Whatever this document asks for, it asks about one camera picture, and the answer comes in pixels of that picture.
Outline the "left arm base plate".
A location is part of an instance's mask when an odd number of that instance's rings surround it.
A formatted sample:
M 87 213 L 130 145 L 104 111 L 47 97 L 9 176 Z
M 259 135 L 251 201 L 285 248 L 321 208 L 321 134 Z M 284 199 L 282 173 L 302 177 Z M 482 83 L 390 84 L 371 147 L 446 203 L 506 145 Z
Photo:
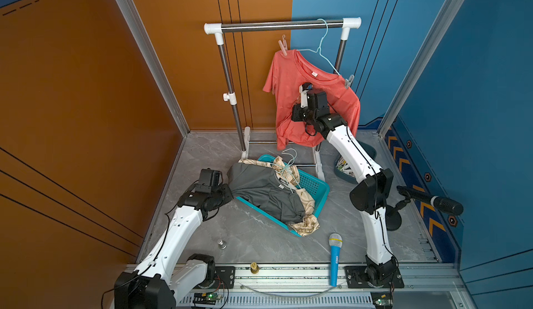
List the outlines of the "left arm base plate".
M 215 274 L 211 278 L 209 277 L 207 281 L 203 281 L 202 283 L 195 285 L 193 287 L 194 290 L 199 289 L 219 289 L 219 288 L 226 288 L 226 289 L 233 289 L 235 286 L 235 272 L 236 267 L 235 266 L 221 266 L 217 265 L 215 267 Z

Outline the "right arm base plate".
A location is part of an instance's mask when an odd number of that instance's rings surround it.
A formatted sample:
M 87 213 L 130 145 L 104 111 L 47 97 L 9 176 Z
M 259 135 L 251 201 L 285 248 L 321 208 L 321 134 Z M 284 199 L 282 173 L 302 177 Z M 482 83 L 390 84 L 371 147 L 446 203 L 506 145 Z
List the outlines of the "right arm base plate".
M 348 287 L 355 288 L 394 288 L 405 287 L 398 267 L 346 266 L 344 268 Z

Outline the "red t-shirt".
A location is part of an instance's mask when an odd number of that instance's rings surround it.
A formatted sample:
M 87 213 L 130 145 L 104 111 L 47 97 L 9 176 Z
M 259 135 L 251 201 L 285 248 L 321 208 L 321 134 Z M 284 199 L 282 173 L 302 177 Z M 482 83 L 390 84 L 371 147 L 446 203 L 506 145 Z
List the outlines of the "red t-shirt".
M 289 142 L 304 147 L 316 147 L 324 141 L 310 126 L 291 119 L 293 106 L 300 101 L 299 88 L 312 84 L 318 91 L 324 91 L 334 112 L 347 121 L 353 135 L 357 135 L 360 117 L 358 96 L 345 86 L 345 78 L 327 73 L 308 62 L 296 50 L 275 53 L 263 91 L 272 93 L 276 98 L 276 135 L 277 149 L 287 148 Z

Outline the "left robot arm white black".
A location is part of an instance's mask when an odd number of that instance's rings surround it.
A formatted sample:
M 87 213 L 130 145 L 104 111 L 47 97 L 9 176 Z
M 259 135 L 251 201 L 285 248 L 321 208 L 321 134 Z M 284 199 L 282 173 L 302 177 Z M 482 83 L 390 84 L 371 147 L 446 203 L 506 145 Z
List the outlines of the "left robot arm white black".
M 155 247 L 132 272 L 123 272 L 111 292 L 113 308 L 175 308 L 198 285 L 215 280 L 213 256 L 191 255 L 178 272 L 176 264 L 194 232 L 212 219 L 211 212 L 231 202 L 233 194 L 219 170 L 202 169 L 197 181 L 165 214 L 167 227 Z

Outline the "grey clothespin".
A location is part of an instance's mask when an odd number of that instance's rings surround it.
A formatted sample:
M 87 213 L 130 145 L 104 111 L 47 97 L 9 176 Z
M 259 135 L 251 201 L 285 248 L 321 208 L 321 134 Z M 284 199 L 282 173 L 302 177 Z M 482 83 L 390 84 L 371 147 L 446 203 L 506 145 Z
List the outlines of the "grey clothespin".
M 354 79 L 355 79 L 355 76 L 353 74 L 349 78 L 345 79 L 345 88 L 346 89 L 351 88 Z

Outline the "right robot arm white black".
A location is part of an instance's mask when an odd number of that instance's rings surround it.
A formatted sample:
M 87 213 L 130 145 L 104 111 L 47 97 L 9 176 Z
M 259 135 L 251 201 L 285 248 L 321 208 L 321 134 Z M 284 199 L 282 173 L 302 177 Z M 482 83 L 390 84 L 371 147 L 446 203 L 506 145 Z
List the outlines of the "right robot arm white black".
M 348 163 L 357 185 L 350 193 L 352 205 L 360 212 L 366 235 L 366 279 L 373 287 L 393 286 L 400 276 L 387 235 L 387 198 L 394 175 L 383 169 L 354 138 L 340 114 L 332 113 L 325 92 L 302 91 L 292 109 L 295 122 L 311 126 Z

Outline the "pink clothespin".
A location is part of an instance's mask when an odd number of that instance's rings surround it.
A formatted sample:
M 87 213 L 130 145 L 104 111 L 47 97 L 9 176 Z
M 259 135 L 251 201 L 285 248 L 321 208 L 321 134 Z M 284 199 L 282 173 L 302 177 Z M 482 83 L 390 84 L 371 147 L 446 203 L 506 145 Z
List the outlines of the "pink clothespin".
M 280 47 L 282 55 L 287 56 L 288 46 L 287 46 L 286 35 L 284 34 L 282 35 L 282 38 L 278 41 L 278 45 Z

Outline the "light green wire hanger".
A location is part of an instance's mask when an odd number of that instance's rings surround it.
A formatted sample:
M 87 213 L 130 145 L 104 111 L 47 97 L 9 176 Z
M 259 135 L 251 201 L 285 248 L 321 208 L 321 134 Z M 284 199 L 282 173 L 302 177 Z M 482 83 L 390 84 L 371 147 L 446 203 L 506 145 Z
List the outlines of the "light green wire hanger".
M 322 50 L 323 50 L 323 42 L 325 41 L 325 39 L 327 38 L 328 36 L 328 33 L 329 33 L 329 26 L 328 26 L 328 23 L 325 19 L 323 18 L 319 18 L 317 19 L 317 21 L 319 22 L 322 22 L 324 27 L 326 28 L 326 31 L 324 32 L 324 34 L 322 35 L 320 41 L 319 41 L 319 44 L 317 46 L 316 49 L 299 49 L 299 52 L 312 52 L 314 54 L 317 54 L 318 56 L 320 56 L 323 60 L 325 60 L 329 66 L 333 69 L 333 72 L 337 75 L 337 76 L 340 76 L 340 72 L 339 70 L 335 67 L 335 65 L 330 61 L 330 59 L 325 56 L 323 53 L 322 53 Z

